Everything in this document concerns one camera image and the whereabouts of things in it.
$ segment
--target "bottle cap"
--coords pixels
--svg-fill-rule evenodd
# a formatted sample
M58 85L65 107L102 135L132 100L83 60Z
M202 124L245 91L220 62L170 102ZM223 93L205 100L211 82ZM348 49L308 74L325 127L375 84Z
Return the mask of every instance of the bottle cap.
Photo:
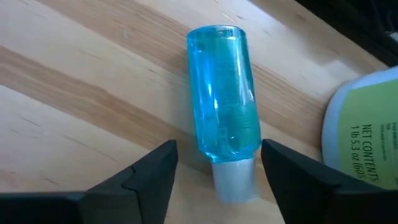
M220 201L241 203L257 198L254 159L212 164L212 167Z

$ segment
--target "black object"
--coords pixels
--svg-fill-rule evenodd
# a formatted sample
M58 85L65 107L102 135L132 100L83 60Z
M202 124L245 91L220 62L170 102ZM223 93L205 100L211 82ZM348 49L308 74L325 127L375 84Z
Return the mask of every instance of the black object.
M398 1L296 1L386 65L398 65Z
M177 160L167 141L86 192L0 194L0 223L163 223Z
M398 191L354 179L273 140L261 158L286 224L398 223Z

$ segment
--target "plastic bottle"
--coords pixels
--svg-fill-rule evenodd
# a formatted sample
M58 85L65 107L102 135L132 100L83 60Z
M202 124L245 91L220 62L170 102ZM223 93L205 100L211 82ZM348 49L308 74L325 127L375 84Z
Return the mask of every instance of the plastic bottle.
M398 189L398 67L345 83L322 130L327 166L384 189Z
M212 163L223 202L257 196L254 153L261 145L246 34L205 26L187 35L198 148Z

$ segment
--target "blue bottle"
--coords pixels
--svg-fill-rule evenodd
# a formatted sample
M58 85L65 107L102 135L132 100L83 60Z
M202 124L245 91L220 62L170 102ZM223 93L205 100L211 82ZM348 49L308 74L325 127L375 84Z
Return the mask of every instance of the blue bottle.
M188 33L187 47L199 150L212 163L220 200L248 201L257 196L261 134L246 34L205 26Z

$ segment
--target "blue liquid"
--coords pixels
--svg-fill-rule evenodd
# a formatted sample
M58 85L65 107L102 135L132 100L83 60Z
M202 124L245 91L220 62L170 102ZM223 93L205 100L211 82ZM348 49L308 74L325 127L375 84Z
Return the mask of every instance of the blue liquid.
M244 31L201 27L187 47L199 150L213 163L253 158L261 134Z

